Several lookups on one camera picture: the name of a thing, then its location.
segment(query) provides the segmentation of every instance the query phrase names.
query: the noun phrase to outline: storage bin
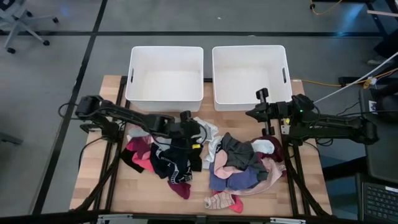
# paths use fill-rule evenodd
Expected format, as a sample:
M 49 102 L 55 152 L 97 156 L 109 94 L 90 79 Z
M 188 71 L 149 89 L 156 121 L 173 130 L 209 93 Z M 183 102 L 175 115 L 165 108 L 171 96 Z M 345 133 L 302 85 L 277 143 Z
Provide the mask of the storage bin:
M 251 110 L 260 103 L 256 91 L 264 87 L 269 93 L 267 102 L 291 100 L 292 87 L 283 46 L 213 48 L 215 110 Z
M 203 49 L 134 47 L 126 99 L 144 111 L 198 111 L 203 99 Z

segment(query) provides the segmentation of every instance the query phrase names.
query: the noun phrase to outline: wooden table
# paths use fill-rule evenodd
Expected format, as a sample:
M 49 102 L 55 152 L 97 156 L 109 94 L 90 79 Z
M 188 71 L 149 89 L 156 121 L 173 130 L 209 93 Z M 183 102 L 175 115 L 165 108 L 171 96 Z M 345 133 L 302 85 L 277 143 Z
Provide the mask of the wooden table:
M 115 102 L 120 79 L 121 76 L 106 75 L 99 94 L 104 99 Z M 304 93 L 303 85 L 300 80 L 292 80 L 292 89 L 293 94 L 295 95 Z M 204 93 L 205 95 L 200 111 L 192 113 L 193 117 L 198 116 L 205 121 L 217 125 L 219 129 L 218 134 L 224 135 L 224 133 L 229 132 L 234 138 L 240 141 L 248 141 L 261 135 L 261 129 L 264 127 L 264 123 L 257 123 L 255 119 L 246 116 L 243 111 L 215 111 L 212 83 L 205 83 Z M 125 100 L 126 99 L 123 94 L 121 105 L 124 105 Z M 276 137 L 280 139 L 277 121 L 272 121 L 272 124 L 275 126 L 275 132 L 277 133 Z M 88 135 L 87 142 L 90 142 L 99 136 L 100 132 L 90 133 Z M 70 208 L 79 206 L 97 184 L 105 147 L 105 141 L 98 141 L 86 148 L 76 180 L 75 191 L 73 193 Z M 300 156 L 307 188 L 322 208 L 328 213 L 331 213 L 318 152 L 312 146 L 304 144 L 300 147 Z M 208 170 L 204 169 L 202 172 L 193 172 L 193 180 L 190 184 L 190 198 L 188 200 L 184 200 L 170 189 L 167 185 L 167 178 L 160 179 L 158 175 L 146 170 L 140 174 L 121 161 L 119 163 L 111 211 L 124 213 L 183 215 L 292 216 L 289 188 L 286 177 L 280 178 L 269 190 L 265 192 L 240 197 L 244 204 L 242 214 L 234 213 L 228 208 L 221 210 L 205 209 L 203 199 L 211 196 L 211 190 L 208 187 Z M 298 201 L 298 210 L 299 213 L 303 213 L 300 191 L 297 186 L 295 189 Z M 104 208 L 107 193 L 108 186 L 105 186 L 100 208 Z

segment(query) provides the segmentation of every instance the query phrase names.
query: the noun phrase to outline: black desk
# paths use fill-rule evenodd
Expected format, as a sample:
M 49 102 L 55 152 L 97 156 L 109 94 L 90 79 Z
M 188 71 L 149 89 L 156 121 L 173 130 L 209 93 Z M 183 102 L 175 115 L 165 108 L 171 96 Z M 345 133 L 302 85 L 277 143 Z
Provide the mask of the black desk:
M 369 111 L 370 100 L 373 100 L 370 90 L 359 91 L 361 111 Z M 325 180 L 365 173 L 377 179 L 398 183 L 398 124 L 388 124 L 376 114 L 363 116 L 377 125 L 380 140 L 371 146 L 365 146 L 366 156 L 324 168 Z

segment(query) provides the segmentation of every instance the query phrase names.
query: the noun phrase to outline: table leg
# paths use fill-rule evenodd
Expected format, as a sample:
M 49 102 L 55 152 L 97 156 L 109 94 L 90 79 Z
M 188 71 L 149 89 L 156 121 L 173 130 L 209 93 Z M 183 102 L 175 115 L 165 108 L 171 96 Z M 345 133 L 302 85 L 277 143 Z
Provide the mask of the table leg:
M 23 142 L 23 140 L 21 140 L 19 138 L 15 138 L 15 137 L 13 137 L 11 135 L 4 134 L 4 133 L 1 133 L 1 132 L 0 132 L 0 141 L 2 141 L 2 142 L 10 142 L 10 143 L 17 144 L 17 145 L 20 145 Z
M 323 168 L 322 171 L 325 180 L 349 177 L 355 175 L 355 173 L 367 173 L 366 156 Z

